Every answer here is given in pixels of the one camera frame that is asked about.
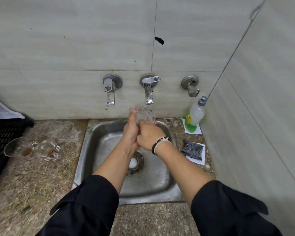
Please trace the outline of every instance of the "bottle cap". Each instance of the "bottle cap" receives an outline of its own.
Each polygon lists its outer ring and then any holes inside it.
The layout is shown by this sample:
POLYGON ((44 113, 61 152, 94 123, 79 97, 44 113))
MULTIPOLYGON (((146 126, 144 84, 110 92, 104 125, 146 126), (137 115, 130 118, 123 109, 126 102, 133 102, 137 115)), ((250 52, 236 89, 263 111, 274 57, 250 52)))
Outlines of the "bottle cap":
POLYGON ((201 99, 199 99, 199 101, 198 101, 198 106, 199 107, 204 107, 205 104, 206 104, 206 101, 207 101, 207 97, 202 96, 201 99))

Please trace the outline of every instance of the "rolled-up sleeve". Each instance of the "rolled-up sleeve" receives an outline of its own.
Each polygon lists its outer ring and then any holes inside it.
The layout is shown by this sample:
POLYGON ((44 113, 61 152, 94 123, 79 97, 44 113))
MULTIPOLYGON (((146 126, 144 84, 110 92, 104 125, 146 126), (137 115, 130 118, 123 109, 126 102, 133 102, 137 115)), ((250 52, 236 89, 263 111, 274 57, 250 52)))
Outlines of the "rolled-up sleeve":
POLYGON ((219 181, 206 183, 191 204, 191 214, 201 236, 282 235, 259 213, 268 214, 262 201, 219 181))
POLYGON ((118 201, 106 178, 91 175, 51 209, 53 216, 37 235, 109 235, 118 201))

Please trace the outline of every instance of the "black bracelet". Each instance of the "black bracelet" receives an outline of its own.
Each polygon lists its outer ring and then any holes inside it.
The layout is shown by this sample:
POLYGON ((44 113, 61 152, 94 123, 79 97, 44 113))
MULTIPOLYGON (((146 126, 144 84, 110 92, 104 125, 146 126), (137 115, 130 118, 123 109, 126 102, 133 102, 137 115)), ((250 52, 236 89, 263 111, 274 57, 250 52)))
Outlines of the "black bracelet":
POLYGON ((160 142, 161 140, 163 140, 163 139, 165 139, 165 137, 162 137, 162 138, 158 139, 158 141, 157 141, 156 143, 154 143, 154 145, 152 146, 152 153, 153 153, 154 155, 156 155, 154 149, 155 149, 157 143, 159 143, 159 142, 160 142))

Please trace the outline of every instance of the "bracelet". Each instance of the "bracelet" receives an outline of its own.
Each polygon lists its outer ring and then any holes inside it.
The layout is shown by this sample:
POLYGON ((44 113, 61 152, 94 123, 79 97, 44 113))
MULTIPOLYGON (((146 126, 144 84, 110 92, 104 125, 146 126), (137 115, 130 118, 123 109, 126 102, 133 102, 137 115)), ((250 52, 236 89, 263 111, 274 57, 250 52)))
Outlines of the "bracelet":
POLYGON ((162 142, 162 141, 168 141, 168 142, 170 142, 170 141, 168 140, 168 138, 169 138, 169 137, 161 137, 160 139, 157 140, 156 143, 154 143, 154 145, 152 146, 152 153, 153 153, 154 155, 156 155, 156 154, 155 154, 155 148, 157 147, 157 145, 158 145, 160 142, 162 142))

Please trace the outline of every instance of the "granite countertop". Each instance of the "granite countertop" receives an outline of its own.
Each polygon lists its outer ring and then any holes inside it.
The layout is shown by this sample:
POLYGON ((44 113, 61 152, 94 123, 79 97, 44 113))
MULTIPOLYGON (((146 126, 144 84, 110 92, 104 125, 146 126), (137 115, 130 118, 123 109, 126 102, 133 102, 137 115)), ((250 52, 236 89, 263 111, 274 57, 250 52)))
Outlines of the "granite countertop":
MULTIPOLYGON (((161 119, 177 136, 205 144, 202 135, 186 134, 180 119, 161 119)), ((0 235, 35 235, 50 218, 50 209, 70 191, 87 120, 40 120, 24 136, 42 141, 54 138, 61 159, 12 158, 0 176, 0 235)), ((204 171, 216 178, 208 150, 204 171)), ((115 235, 199 235, 186 203, 119 206, 111 230, 115 235)))

